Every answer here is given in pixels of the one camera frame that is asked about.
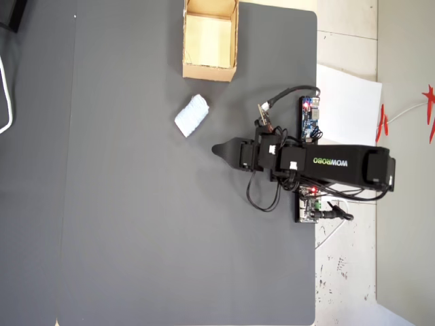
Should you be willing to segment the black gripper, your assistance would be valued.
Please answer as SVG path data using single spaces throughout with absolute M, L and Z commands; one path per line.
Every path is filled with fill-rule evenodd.
M 259 144 L 255 140 L 235 137 L 214 145 L 211 150 L 233 169 L 262 170 L 258 164 Z

